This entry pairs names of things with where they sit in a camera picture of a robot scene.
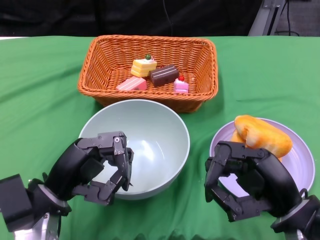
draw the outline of brown wicker basket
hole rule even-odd
[[[134,59],[150,53],[157,68],[174,64],[189,84],[189,93],[174,93],[174,84],[147,90],[119,91],[116,86],[132,77]],[[201,38],[106,35],[95,38],[78,81],[78,90],[103,106],[127,99],[148,99],[177,113],[191,113],[218,92],[218,64],[215,45]]]

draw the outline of black curtain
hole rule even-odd
[[[0,35],[246,36],[261,3],[262,0],[1,0]]]

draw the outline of chocolate cake slice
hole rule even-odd
[[[150,71],[150,79],[155,87],[173,83],[177,77],[179,71],[173,64]]]

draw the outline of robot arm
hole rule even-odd
[[[220,141],[215,156],[205,163],[205,199],[215,200],[230,222],[268,212],[278,219],[271,225],[287,239],[320,239],[320,201],[301,197],[287,169],[266,149],[246,148],[242,143]],[[219,177],[237,176],[237,183],[249,194],[233,197],[218,186]]]
[[[79,138],[60,156],[43,181],[33,179],[25,188],[20,175],[0,180],[0,209],[15,239],[58,239],[61,216],[71,212],[68,200],[76,195],[89,202],[111,205],[115,193],[128,190],[134,153],[121,131]],[[92,181],[108,161],[118,169],[107,183]]]

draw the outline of pink cake slice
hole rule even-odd
[[[146,90],[147,82],[142,77],[132,76],[125,80],[123,83],[116,86],[117,90],[130,91],[130,90]]]
[[[189,91],[189,84],[185,81],[180,81],[178,78],[174,81],[173,90],[176,93],[187,94]]]

